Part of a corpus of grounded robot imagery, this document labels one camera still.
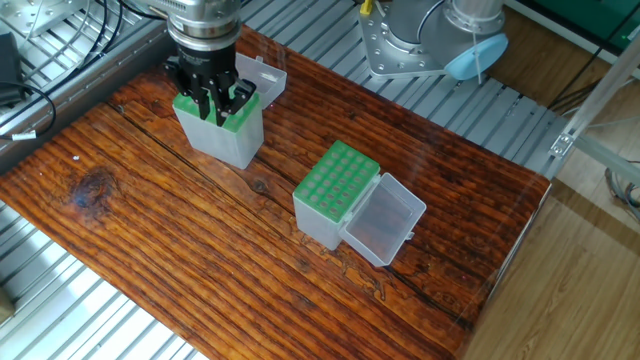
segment wood grain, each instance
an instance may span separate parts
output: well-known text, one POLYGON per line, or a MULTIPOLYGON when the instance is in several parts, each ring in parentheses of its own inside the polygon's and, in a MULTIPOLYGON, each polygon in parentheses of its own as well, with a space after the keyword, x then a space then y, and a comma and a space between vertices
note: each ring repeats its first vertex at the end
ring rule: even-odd
POLYGON ((237 47, 288 72, 246 170, 189 146, 153 70, 0 198, 206 356, 457 358, 549 182, 249 29, 237 47), (428 206, 389 267, 295 226, 291 193, 337 139, 428 206))

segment black cable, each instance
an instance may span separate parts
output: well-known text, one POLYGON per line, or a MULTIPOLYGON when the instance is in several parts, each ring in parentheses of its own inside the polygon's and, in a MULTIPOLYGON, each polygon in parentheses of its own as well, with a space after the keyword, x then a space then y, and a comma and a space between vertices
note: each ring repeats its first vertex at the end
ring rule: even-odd
POLYGON ((120 3, 120 10, 118 12, 118 22, 116 23, 116 28, 113 30, 113 34, 111 35, 111 39, 109 39, 109 42, 107 42, 107 45, 105 45, 104 49, 102 49, 103 53, 106 53, 107 51, 109 51, 109 49, 111 48, 111 45, 113 45, 113 43, 116 40, 116 36, 118 35, 118 31, 120 31, 120 26, 122 25, 122 12, 123 11, 124 11, 124 9, 122 7, 122 3, 120 3))
POLYGON ((104 0, 104 4, 101 4, 100 1, 96 0, 96 2, 100 5, 102 5, 102 7, 104 8, 104 15, 102 17, 102 26, 100 27, 100 32, 98 33, 98 36, 96 37, 96 41, 93 42, 93 45, 91 46, 91 49, 89 49, 89 51, 87 52, 87 54, 85 55, 84 59, 82 59, 82 62, 80 63, 80 66, 78 66, 73 72, 76 73, 77 71, 83 69, 86 66, 86 61, 87 58, 89 58, 89 56, 91 56, 91 53, 94 52, 98 46, 100 45, 100 39, 102 39, 104 37, 104 32, 107 30, 107 20, 108 20, 108 16, 109 16, 109 9, 107 7, 107 0, 104 0))
MULTIPOLYGON (((51 130, 51 128, 53 127, 53 124, 55 124, 55 122, 56 122, 56 106, 53 104, 53 101, 51 101, 51 98, 49 96, 47 96, 47 94, 45 94, 43 91, 41 91, 41 90, 31 86, 31 85, 27 85, 27 84, 14 83, 14 82, 10 82, 10 81, 0 81, 0 84, 9 85, 9 86, 17 86, 17 87, 22 87, 24 89, 29 89, 29 90, 33 91, 34 93, 40 95, 43 99, 45 99, 49 103, 49 106, 51 107, 51 121, 49 121, 49 125, 47 125, 47 127, 44 128, 44 130, 36 131, 35 137, 40 137, 40 136, 44 135, 47 131, 51 130)), ((15 141, 13 135, 0 135, 0 140, 15 141)))
POLYGON ((562 89, 562 91, 560 91, 560 93, 553 99, 553 101, 551 102, 551 104, 549 104, 549 108, 553 108, 554 106, 558 105, 558 103, 560 102, 561 97, 567 92, 569 91, 569 89, 571 89, 571 87, 573 86, 573 84, 576 83, 576 81, 578 81, 578 79, 580 78, 580 76, 582 76, 582 74, 584 74, 585 71, 587 71, 587 69, 589 68, 589 66, 591 66, 591 64, 598 58, 598 55, 600 54, 600 52, 602 52, 602 47, 599 47, 598 50, 596 50, 596 52, 593 53, 593 55, 591 55, 591 58, 589 58, 589 60, 587 61, 586 64, 584 64, 584 66, 580 69, 580 71, 578 71, 578 73, 576 74, 576 76, 574 76, 571 81, 569 81, 569 83, 562 89))
MULTIPOLYGON (((618 24, 618 26, 616 26, 615 29, 613 29, 613 31, 611 31, 611 33, 609 34, 609 36, 607 36, 607 38, 604 40, 604 42, 611 41, 611 39, 613 39, 613 37, 620 31, 620 29, 622 29, 624 24, 626 24, 627 21, 629 21, 629 19, 631 19, 631 17, 638 11, 638 9, 640 9, 640 2, 638 2, 636 4, 636 6, 634 6, 634 8, 631 11, 629 11, 629 13, 624 17, 624 19, 622 19, 622 21, 618 24)), ((576 76, 574 76, 573 79, 571 81, 569 81, 569 84, 567 84, 567 86, 565 86, 562 89, 562 91, 560 91, 560 93, 555 97, 555 99, 553 99, 553 101, 549 105, 549 108, 555 106, 559 102, 559 99, 567 91, 569 91, 569 89, 576 83, 576 81, 578 81, 580 76, 582 76, 582 74, 584 74, 584 72, 587 71, 587 68, 598 58, 598 55, 600 55, 602 50, 603 50, 602 46, 598 47, 598 50, 596 50, 596 52, 593 53, 593 55, 587 61, 587 63, 584 64, 584 66, 580 69, 580 71, 578 71, 578 74, 576 74, 576 76)))
POLYGON ((129 4, 127 4, 126 2, 124 2, 124 0, 118 0, 118 2, 120 3, 120 5, 124 6, 125 9, 131 11, 132 13, 134 13, 134 14, 140 16, 140 17, 151 19, 151 20, 163 20, 163 21, 166 20, 163 17, 156 16, 156 15, 153 15, 153 14, 147 14, 147 13, 144 13, 142 11, 139 11, 138 9, 135 9, 132 6, 130 6, 129 4))
MULTIPOLYGON (((58 82, 55 86, 53 86, 52 88, 50 88, 49 90, 47 90, 46 92, 42 92, 40 90, 38 90, 37 88, 34 88, 31 85, 26 85, 26 84, 19 84, 19 83, 5 83, 5 84, 9 84, 9 85, 13 85, 13 86, 24 86, 27 89, 30 89, 38 94, 40 94, 41 97, 43 97, 51 106, 52 111, 53 111, 53 117, 51 120, 51 123, 49 125, 49 127, 47 127, 42 133, 49 131, 49 129, 53 126, 53 123, 55 122, 56 119, 56 109, 55 109, 55 105, 53 104, 53 101, 51 101, 51 98, 49 98, 49 95, 51 95, 54 91, 56 91, 58 88, 60 88, 62 85, 64 85, 67 81, 67 79, 70 79, 74 76, 76 76, 77 74, 79 74, 80 72, 82 72, 83 69, 85 69, 86 67, 88 67, 89 65, 93 64, 95 61, 97 61, 99 59, 99 57, 94 57, 93 59, 91 59, 89 62, 85 63, 86 59, 89 57, 89 55, 91 54, 91 52, 93 52, 97 47, 98 44, 100 42, 100 39, 102 38, 102 36, 104 36, 104 32, 106 30, 106 26, 107 26, 107 16, 108 16, 108 8, 107 8, 107 3, 105 0, 105 3, 102 4, 100 3, 98 0, 96 0, 96 3, 98 5, 101 5, 104 7, 104 17, 103 17, 103 21, 102 21, 102 27, 100 29, 100 33, 98 34, 98 37, 96 38, 95 42, 93 43, 93 46, 91 47, 91 50, 89 50, 89 52, 87 52, 87 54, 85 55, 84 59, 82 60, 82 63, 80 63, 80 66, 78 66, 77 68, 75 68, 64 80, 58 82)), ((120 9, 120 16, 118 18, 118 24, 116 24, 116 30, 114 32, 114 35, 112 36, 112 38, 109 40, 109 42, 107 43, 107 46, 110 46, 112 44, 112 41, 117 34, 119 25, 121 24, 121 17, 122 17, 122 9, 120 9)), ((20 116, 22 113, 24 113, 25 111, 27 111, 29 108, 31 108, 33 105, 37 104, 38 101, 40 101, 40 99, 34 100, 29 102, 29 104, 27 104, 25 107, 21 108, 20 110, 18 110, 17 113, 13 114, 9 119, 6 119, 6 121, 4 122, 5 124, 8 123, 9 121, 17 118, 18 116, 20 116)), ((13 138, 9 135, 5 135, 5 136, 1 136, 0 135, 0 140, 13 140, 13 138)))

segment white plastic box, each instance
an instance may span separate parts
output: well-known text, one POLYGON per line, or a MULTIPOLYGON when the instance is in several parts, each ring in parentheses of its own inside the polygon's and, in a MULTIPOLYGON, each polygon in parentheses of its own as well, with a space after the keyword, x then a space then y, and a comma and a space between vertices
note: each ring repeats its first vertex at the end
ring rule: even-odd
POLYGON ((240 111, 226 119, 223 126, 216 124, 216 112, 213 108, 207 119, 202 120, 198 116, 198 106, 191 98, 182 95, 178 95, 173 101, 173 110, 194 149, 240 169, 249 166, 264 142, 262 108, 258 94, 253 94, 240 111))
POLYGON ((242 54, 236 56, 236 67, 241 79, 256 84, 256 92, 222 127, 215 123, 213 102, 206 120, 200 119, 197 105, 180 94, 174 100, 173 109, 194 149, 245 169, 264 142, 262 110, 284 91, 287 74, 242 54))
POLYGON ((379 170, 337 141, 293 193, 298 228, 330 250, 345 240, 374 266, 389 265, 427 207, 379 170))
POLYGON ((242 54, 236 54, 236 69, 240 79, 247 79, 256 84, 256 92, 260 94, 263 109, 282 94, 287 83, 286 72, 264 64, 260 57, 251 59, 242 54))

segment cable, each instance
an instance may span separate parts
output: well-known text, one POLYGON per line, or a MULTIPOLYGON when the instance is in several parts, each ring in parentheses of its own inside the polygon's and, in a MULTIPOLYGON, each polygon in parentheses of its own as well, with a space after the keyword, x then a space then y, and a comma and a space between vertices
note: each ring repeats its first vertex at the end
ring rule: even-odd
POLYGON ((42 10, 42 4, 44 4, 44 0, 40 0, 40 5, 38 5, 38 11, 36 11, 36 17, 35 19, 33 19, 33 23, 31 24, 31 29, 29 29, 29 32, 27 33, 27 37, 24 38, 24 42, 22 42, 22 45, 20 45, 19 50, 22 50, 22 47, 29 42, 29 39, 31 38, 31 34, 33 34, 33 29, 36 28, 36 24, 38 23, 38 17, 40 17, 40 10, 42 10))
POLYGON ((82 62, 80 62, 80 65, 71 74, 74 74, 77 71, 82 70, 86 66, 87 59, 89 58, 91 53, 93 53, 98 48, 98 46, 100 45, 100 39, 104 37, 104 32, 107 30, 107 20, 109 16, 109 8, 107 6, 107 0, 104 0, 104 4, 100 4, 100 5, 102 5, 102 7, 104 8, 103 17, 102 17, 102 26, 100 26, 100 32, 98 32, 98 36, 96 36, 96 41, 93 42, 91 49, 89 49, 84 59, 82 59, 82 62))
MULTIPOLYGON (((604 42, 611 41, 611 39, 620 31, 620 29, 622 29, 622 27, 633 17, 633 15, 638 11, 638 9, 640 9, 640 2, 638 2, 638 4, 636 4, 636 6, 634 6, 634 8, 631 9, 631 11, 629 11, 629 13, 624 17, 624 19, 622 19, 622 21, 620 21, 618 26, 616 26, 615 29, 613 29, 611 31, 611 33, 609 34, 609 36, 607 36, 607 38, 604 40, 604 42)), ((580 76, 582 76, 582 74, 585 71, 587 71, 587 68, 598 58, 598 55, 600 55, 602 50, 603 50, 602 46, 598 47, 598 50, 596 50, 596 52, 593 53, 593 55, 587 61, 587 63, 584 64, 584 66, 580 69, 580 71, 578 71, 576 76, 574 76, 573 79, 571 81, 569 81, 569 84, 567 84, 567 86, 565 86, 562 89, 562 91, 560 91, 560 93, 555 97, 555 99, 549 105, 549 108, 554 107, 557 104, 559 98, 561 98, 567 91, 569 91, 571 86, 573 86, 573 84, 575 84, 575 82, 578 80, 578 78, 580 78, 580 76)))
POLYGON ((630 121, 637 121, 637 120, 640 120, 640 116, 634 116, 634 117, 631 117, 631 118, 628 118, 628 119, 616 120, 616 121, 612 121, 612 122, 604 123, 604 124, 593 124, 593 125, 587 126, 587 129, 618 125, 618 124, 627 123, 627 122, 630 122, 630 121))
POLYGON ((147 13, 144 13, 142 11, 139 11, 139 10, 133 8, 131 5, 129 5, 126 2, 124 2, 124 0, 118 0, 118 2, 120 3, 120 5, 124 6, 125 9, 131 11, 132 13, 134 13, 134 14, 140 16, 140 17, 151 19, 151 20, 163 20, 163 21, 165 20, 164 18, 162 18, 160 16, 147 14, 147 13))
POLYGON ((113 43, 116 40, 116 36, 118 35, 118 31, 120 31, 120 26, 122 25, 122 12, 124 11, 124 9, 123 9, 122 3, 120 3, 119 5, 120 5, 120 10, 118 12, 118 22, 116 23, 116 27, 113 30, 113 34, 111 35, 111 39, 109 39, 107 44, 102 49, 103 53, 106 53, 107 51, 109 51, 109 49, 111 48, 111 45, 113 45, 113 43))
MULTIPOLYGON (((640 161, 629 161, 629 162, 632 164, 640 163, 640 161)), ((636 218, 637 221, 640 222, 640 210, 638 210, 638 208, 640 208, 640 203, 638 203, 638 201, 633 199, 633 197, 631 196, 632 195, 631 193, 633 192, 633 190, 637 189, 638 187, 632 183, 629 183, 629 185, 627 185, 625 190, 622 190, 623 187, 620 184, 620 179, 618 178, 618 175, 613 171, 611 171, 611 169, 609 168, 607 168, 604 171, 604 177, 607 181, 607 186, 609 187, 609 192, 611 193, 611 196, 623 201, 628 206, 631 214, 636 218)))
POLYGON ((27 85, 27 84, 20 84, 20 83, 14 83, 14 82, 10 82, 10 81, 0 81, 0 84, 3 85, 9 85, 9 86, 18 86, 18 87, 22 87, 28 90, 33 91, 34 93, 40 95, 43 99, 45 99, 48 103, 49 106, 51 107, 51 121, 49 121, 49 125, 47 125, 46 128, 44 128, 44 130, 42 131, 33 131, 33 132, 28 132, 28 133, 23 133, 23 134, 13 134, 13 135, 0 135, 0 140, 7 140, 7 141, 17 141, 17 140, 30 140, 30 139, 35 139, 37 137, 40 137, 42 135, 44 135, 47 131, 51 130, 51 128, 53 127, 53 124, 55 124, 56 122, 56 106, 53 104, 53 101, 51 101, 51 98, 49 96, 47 96, 47 94, 45 94, 43 91, 31 86, 31 85, 27 85))
POLYGON ((387 13, 384 12, 384 9, 382 8, 382 5, 380 5, 380 1, 379 0, 375 0, 376 2, 376 7, 378 8, 378 11, 380 12, 380 15, 382 15, 382 17, 387 16, 387 13))
MULTIPOLYGON (((634 82, 634 81, 636 81, 636 80, 637 80, 636 78, 631 77, 629 80, 625 81, 622 85, 620 85, 620 87, 618 88, 618 90, 619 90, 619 89, 624 88, 625 86, 627 86, 627 85, 631 84, 632 82, 634 82)), ((592 83, 592 84, 591 84, 591 85, 589 85, 589 86, 593 86, 593 87, 595 87, 599 81, 600 81, 600 80, 598 80, 598 81, 597 81, 597 82, 595 82, 595 83, 592 83)), ((570 107, 570 106, 573 106, 573 105, 576 105, 576 104, 579 104, 579 103, 583 102, 584 100, 586 100, 586 99, 587 99, 587 97, 588 97, 588 93, 587 93, 587 94, 584 94, 583 96, 580 96, 580 97, 578 97, 578 98, 573 99, 570 103, 563 104, 563 105, 561 105, 561 106, 558 106, 558 108, 556 108, 556 109, 550 109, 550 110, 555 111, 555 112, 560 111, 560 109, 562 109, 562 108, 567 108, 567 107, 570 107)), ((574 113, 574 112, 576 112, 576 111, 580 110, 580 107, 582 107, 582 105, 575 106, 575 107, 571 108, 570 110, 567 110, 567 111, 565 111, 564 113, 562 113, 562 116, 567 116, 567 115, 569 115, 569 114, 571 114, 571 113, 574 113)))

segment open box lid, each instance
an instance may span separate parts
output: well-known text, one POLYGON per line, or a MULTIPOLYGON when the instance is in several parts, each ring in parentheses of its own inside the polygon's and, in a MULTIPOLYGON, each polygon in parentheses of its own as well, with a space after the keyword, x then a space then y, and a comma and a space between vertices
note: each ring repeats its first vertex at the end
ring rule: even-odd
POLYGON ((340 237, 374 266, 389 265, 427 206, 390 174, 347 214, 340 237))

